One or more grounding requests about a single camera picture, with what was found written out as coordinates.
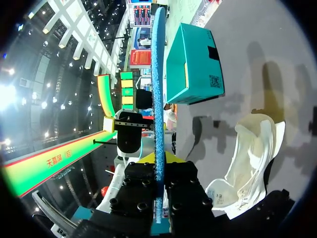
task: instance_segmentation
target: ceiling light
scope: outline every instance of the ceiling light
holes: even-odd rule
[[[42,108],[45,109],[48,106],[47,102],[42,102]]]
[[[23,26],[24,26],[23,24],[19,25],[18,26],[18,31],[21,31],[23,29]]]
[[[35,100],[35,99],[37,99],[37,97],[38,97],[37,93],[36,93],[36,92],[33,92],[33,93],[32,93],[32,99]]]
[[[9,146],[11,144],[11,140],[10,139],[5,139],[4,143],[6,146]]]
[[[22,98],[22,106],[24,106],[26,104],[26,99]]]
[[[9,69],[9,74],[10,75],[14,75],[14,73],[15,73],[14,68]]]

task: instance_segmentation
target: exhibition hall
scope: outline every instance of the exhibition hall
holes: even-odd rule
[[[12,0],[15,237],[295,237],[317,211],[317,38],[290,0]]]

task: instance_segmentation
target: white shoe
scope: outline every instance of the white shoe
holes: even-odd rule
[[[224,179],[212,181],[206,194],[213,209],[235,218],[264,199],[264,171],[283,141],[285,122],[274,124],[264,114],[249,114],[235,126],[236,147]]]

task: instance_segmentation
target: stage light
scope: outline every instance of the stage light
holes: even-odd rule
[[[15,74],[14,68],[9,69],[8,72],[9,72],[10,75],[14,75]]]
[[[42,102],[42,108],[45,109],[48,106],[47,102]]]
[[[22,106],[24,106],[26,104],[26,99],[22,98]]]
[[[9,146],[11,144],[11,140],[10,139],[5,139],[4,143],[6,146]]]
[[[37,99],[37,97],[38,97],[37,93],[36,93],[36,92],[33,92],[33,93],[32,93],[32,99],[35,100],[35,99]]]

